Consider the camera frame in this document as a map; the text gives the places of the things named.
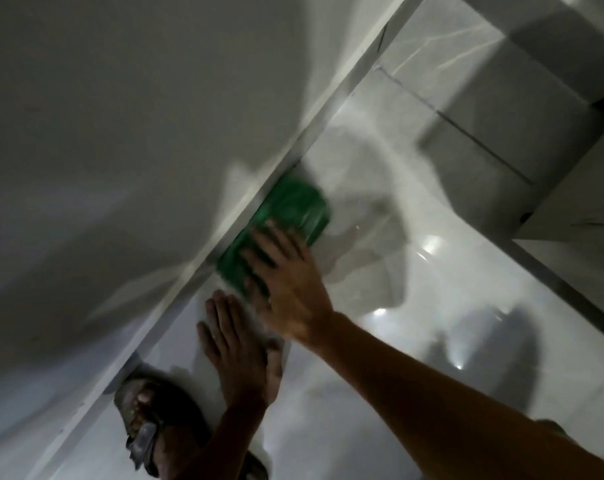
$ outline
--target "bright light spot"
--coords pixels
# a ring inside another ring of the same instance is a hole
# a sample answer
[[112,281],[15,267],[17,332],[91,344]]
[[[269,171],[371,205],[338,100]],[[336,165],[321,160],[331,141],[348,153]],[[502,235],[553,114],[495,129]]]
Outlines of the bright light spot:
[[431,256],[434,256],[444,244],[444,240],[439,235],[427,235],[422,244],[424,249]]

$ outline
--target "hand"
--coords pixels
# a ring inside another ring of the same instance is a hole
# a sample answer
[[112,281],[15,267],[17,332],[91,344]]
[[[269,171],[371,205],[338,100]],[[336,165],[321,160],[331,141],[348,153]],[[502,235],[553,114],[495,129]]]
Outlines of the hand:
[[252,237],[274,267],[252,250],[242,250],[242,257],[264,281],[270,294],[267,300],[254,280],[248,278],[250,301],[268,328],[284,338],[308,343],[335,314],[333,305],[306,242],[297,235],[284,233],[272,221],[268,225],[272,237],[257,230]]
[[219,374],[226,407],[257,405],[265,410],[282,380],[281,348],[272,340],[264,353],[234,295],[216,291],[206,301],[206,314],[211,326],[198,323],[197,334]]

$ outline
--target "green plastic object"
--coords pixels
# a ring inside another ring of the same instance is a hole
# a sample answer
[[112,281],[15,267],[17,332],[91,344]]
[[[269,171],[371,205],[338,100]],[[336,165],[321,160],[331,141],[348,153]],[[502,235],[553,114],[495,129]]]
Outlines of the green plastic object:
[[273,219],[282,229],[294,229],[311,246],[331,219],[331,211],[322,193],[313,185],[290,174],[281,177],[268,193],[258,211],[250,218],[249,225],[235,238],[217,260],[217,272],[225,282],[246,297],[244,279],[251,275],[266,293],[266,287],[240,256],[240,250],[250,246],[262,258],[268,258],[256,247],[250,237],[252,227],[266,229],[266,221]]

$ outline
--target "sandal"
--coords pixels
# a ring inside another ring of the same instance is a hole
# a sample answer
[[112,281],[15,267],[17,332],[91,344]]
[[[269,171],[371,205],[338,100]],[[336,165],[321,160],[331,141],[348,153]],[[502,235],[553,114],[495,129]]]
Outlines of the sandal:
[[[137,397],[143,390],[154,393],[153,401],[147,408],[147,418],[138,427],[140,414]],[[115,391],[115,407],[119,410],[128,438],[126,449],[130,452],[135,469],[144,465],[152,477],[159,477],[153,462],[155,442],[167,425],[187,425],[191,428],[195,441],[204,448],[211,437],[211,431],[195,401],[181,388],[167,379],[148,371],[134,372]],[[238,480],[268,480],[266,468],[251,452],[247,452]]]

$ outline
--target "person's left hand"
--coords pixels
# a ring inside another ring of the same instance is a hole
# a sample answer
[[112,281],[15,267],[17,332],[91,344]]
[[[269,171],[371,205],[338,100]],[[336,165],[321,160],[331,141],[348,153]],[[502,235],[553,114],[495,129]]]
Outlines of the person's left hand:
[[282,350],[270,340],[264,351],[245,322],[244,311],[234,295],[216,291],[206,301],[210,328],[197,324],[204,354],[220,377],[226,407],[270,406],[282,380]]

